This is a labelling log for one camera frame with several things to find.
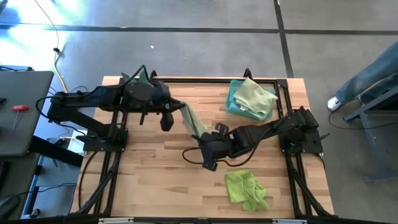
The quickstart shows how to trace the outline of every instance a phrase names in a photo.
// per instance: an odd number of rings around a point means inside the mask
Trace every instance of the power cord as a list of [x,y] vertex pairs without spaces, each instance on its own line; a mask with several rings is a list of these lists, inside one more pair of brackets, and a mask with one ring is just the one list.
[[[42,111],[40,110],[40,108],[39,108],[39,103],[40,103],[42,100],[46,100],[46,99],[49,99],[49,98],[56,98],[56,96],[46,96],[46,97],[43,97],[43,98],[38,99],[38,100],[36,101],[35,107],[36,107],[36,110],[40,113],[40,115],[42,115],[43,117],[47,118],[48,120],[51,120],[47,115],[43,114],[43,112],[42,112]],[[59,125],[59,126],[65,127],[65,128],[72,128],[72,129],[75,130],[76,132],[78,132],[78,133],[80,133],[80,134],[86,136],[86,134],[85,134],[84,132],[81,132],[81,131],[77,130],[75,127],[72,127],[72,126],[69,126],[69,125],[65,125],[65,124],[61,124],[61,123],[58,123],[58,122],[54,122],[54,123],[57,124],[57,125]]]
[[388,125],[392,125],[392,124],[397,124],[397,123],[398,123],[398,122],[396,121],[396,122],[391,122],[391,123],[387,123],[387,124],[382,124],[382,125],[379,125],[379,126],[376,126],[376,127],[371,127],[371,128],[345,128],[345,127],[340,127],[340,126],[337,126],[337,125],[333,124],[333,123],[331,122],[331,116],[332,116],[334,113],[336,113],[338,110],[340,110],[340,108],[341,108],[342,106],[346,105],[347,103],[349,103],[349,102],[351,102],[351,101],[353,101],[353,100],[355,100],[355,99],[356,99],[356,98],[354,98],[354,99],[352,99],[352,100],[350,100],[350,101],[348,101],[348,102],[346,102],[346,103],[343,103],[337,110],[331,112],[331,113],[329,114],[329,118],[328,118],[329,124],[332,125],[332,126],[335,127],[335,128],[344,129],[344,130],[367,130],[367,129],[381,128],[381,127],[385,127],[385,126],[388,126]]
[[59,37],[59,35],[58,35],[58,30],[57,30],[57,28],[55,28],[55,25],[54,25],[54,23],[52,22],[50,16],[44,11],[44,9],[42,8],[42,6],[40,6],[40,4],[39,4],[36,0],[33,0],[33,1],[36,2],[37,6],[44,12],[45,16],[47,16],[47,18],[48,18],[49,21],[51,22],[52,27],[53,27],[54,30],[55,30],[55,33],[57,34],[57,47],[53,48],[53,51],[55,51],[55,55],[54,55],[54,68],[55,68],[55,71],[56,71],[56,73],[57,73],[57,75],[58,75],[58,78],[60,79],[60,81],[61,81],[61,83],[62,83],[63,89],[65,90],[65,93],[68,93],[67,86],[66,86],[65,82],[63,81],[63,78],[62,78],[62,76],[60,75],[60,72],[58,71],[58,68],[57,68],[57,62],[58,62],[58,59],[59,59],[59,57],[57,57],[57,55],[58,55],[58,53],[60,53],[60,49],[59,49],[60,37]]
[[173,224],[181,224],[181,223],[197,223],[197,222],[198,222],[198,220],[181,220],[181,221],[175,222],[175,223],[173,223]]
[[[38,191],[37,193],[42,193],[42,192],[48,191],[48,190],[50,190],[50,189],[56,189],[56,188],[62,187],[62,186],[64,186],[64,185],[76,186],[75,183],[63,183],[63,184],[58,185],[58,186],[49,187],[49,188],[47,188],[47,189],[45,189],[45,190],[40,190],[40,191]],[[17,194],[16,196],[20,196],[20,195],[23,195],[23,194],[29,194],[29,193],[34,193],[34,192],[31,192],[31,191],[22,192],[22,193]]]
[[13,68],[5,67],[5,66],[0,66],[0,72],[1,71],[14,71],[14,72],[24,71],[24,72],[27,72],[29,70],[28,69],[13,69]]
[[74,196],[75,196],[75,191],[76,191],[76,185],[75,185],[75,188],[73,189],[72,198],[70,199],[70,206],[69,206],[68,214],[70,213],[70,210],[72,209],[73,198],[74,198]]
[[55,93],[57,93],[57,90],[55,90],[54,88],[52,88],[51,86],[50,86],[50,89],[52,89]]
[[57,136],[57,138],[61,138],[61,136],[66,135],[66,134],[70,134],[69,129],[67,129],[66,127],[63,127],[65,130],[67,130],[65,133],[62,133],[60,135]]
[[323,169],[326,170],[325,161],[323,160],[322,156],[319,155],[318,153],[314,153],[314,155],[316,155],[321,160],[321,162],[323,164]]
[[202,164],[203,164],[202,162],[193,162],[193,161],[191,161],[191,160],[189,160],[189,159],[187,159],[187,158],[185,157],[185,153],[186,153],[186,152],[191,151],[191,150],[197,150],[197,149],[201,149],[201,147],[192,147],[192,148],[189,148],[189,149],[185,149],[184,151],[182,151],[182,158],[183,158],[185,161],[187,161],[187,162],[189,162],[189,163],[191,163],[191,164],[202,165]]
[[73,91],[75,91],[75,90],[77,90],[77,89],[79,89],[79,88],[84,88],[86,91],[88,91],[88,89],[87,89],[86,86],[81,85],[81,86],[76,86],[76,87],[74,87],[70,92],[73,93]]

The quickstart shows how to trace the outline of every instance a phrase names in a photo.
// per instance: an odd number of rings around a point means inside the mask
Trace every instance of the red screwdriver handle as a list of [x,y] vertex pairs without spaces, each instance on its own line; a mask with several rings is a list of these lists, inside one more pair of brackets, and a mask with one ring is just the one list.
[[26,105],[16,105],[16,106],[10,107],[10,109],[13,111],[25,111],[25,110],[29,110],[29,107]]

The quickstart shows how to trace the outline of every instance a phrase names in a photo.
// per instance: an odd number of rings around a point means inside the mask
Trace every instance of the white sneaker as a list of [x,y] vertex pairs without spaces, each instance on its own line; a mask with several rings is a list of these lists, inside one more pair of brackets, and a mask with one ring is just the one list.
[[328,101],[328,108],[331,111],[337,110],[341,106],[341,102],[338,101],[336,97],[333,97]]

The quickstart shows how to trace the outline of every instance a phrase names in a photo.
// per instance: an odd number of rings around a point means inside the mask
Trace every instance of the folded towel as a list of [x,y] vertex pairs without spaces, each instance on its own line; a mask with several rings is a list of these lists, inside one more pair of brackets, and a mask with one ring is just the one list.
[[[241,80],[232,80],[231,83],[229,84],[228,96],[227,96],[227,99],[225,102],[225,110],[231,114],[245,116],[247,118],[252,118],[252,119],[259,120],[259,121],[265,121],[265,120],[271,118],[273,110],[270,110],[270,112],[267,114],[267,116],[265,118],[260,117],[261,119],[255,113],[253,113],[252,111],[250,111],[247,108],[245,108],[247,110],[241,110],[241,106],[236,103],[234,95],[235,95],[236,91],[241,87],[242,84],[243,84],[243,81],[241,81]],[[275,90],[271,87],[261,86],[261,88],[269,93],[275,94]]]
[[235,102],[241,109],[247,108],[252,115],[264,121],[273,110],[278,97],[265,91],[253,80],[247,78],[233,95]]
[[231,171],[224,178],[230,202],[242,202],[243,210],[248,212],[269,208],[264,200],[267,190],[259,185],[251,171]]

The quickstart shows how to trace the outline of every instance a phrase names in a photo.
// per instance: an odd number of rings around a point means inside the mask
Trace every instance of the screwdriver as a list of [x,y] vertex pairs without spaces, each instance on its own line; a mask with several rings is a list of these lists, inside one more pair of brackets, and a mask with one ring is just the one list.
[[20,111],[27,111],[27,110],[29,110],[29,107],[26,106],[26,105],[16,105],[16,106],[10,107],[10,110],[17,112],[17,116],[15,117],[15,121],[14,121],[14,127],[12,127],[12,131],[14,131],[15,130],[15,125],[17,124],[19,112]]

